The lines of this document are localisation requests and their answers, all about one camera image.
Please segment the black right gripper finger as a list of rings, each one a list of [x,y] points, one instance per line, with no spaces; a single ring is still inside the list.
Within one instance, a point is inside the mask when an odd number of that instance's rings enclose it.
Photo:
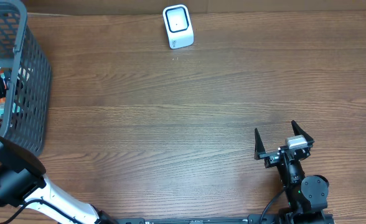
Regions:
[[[302,135],[305,140],[308,142],[308,143],[313,143],[314,142],[314,139],[308,135],[307,132],[305,132],[298,124],[297,122],[295,122],[295,120],[292,120],[291,121],[291,126],[293,128],[293,131],[294,131],[294,135],[295,136],[299,136],[299,135]]]
[[[259,134],[259,131],[257,128],[255,128],[255,152],[254,152],[254,159],[255,160],[260,160],[263,159],[266,151],[265,151],[265,147],[263,145],[263,141],[261,140],[261,136]]]

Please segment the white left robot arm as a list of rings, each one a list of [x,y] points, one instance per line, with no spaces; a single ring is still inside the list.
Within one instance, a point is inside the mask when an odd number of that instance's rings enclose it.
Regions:
[[[30,208],[59,223],[115,222],[105,212],[54,185],[33,153],[1,135],[0,164],[0,207],[12,205],[17,214]]]

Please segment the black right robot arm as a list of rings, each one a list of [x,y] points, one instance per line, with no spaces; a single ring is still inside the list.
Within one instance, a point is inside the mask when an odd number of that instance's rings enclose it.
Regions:
[[[294,136],[286,138],[285,145],[276,151],[266,152],[259,131],[255,129],[254,159],[263,160],[266,168],[276,167],[283,185],[263,209],[261,215],[249,215],[249,223],[282,224],[334,224],[331,214],[325,214],[329,181],[322,175],[307,176],[301,161],[311,155],[314,139],[294,120],[291,122]],[[277,214],[266,213],[272,204],[285,194],[288,207],[279,209]]]

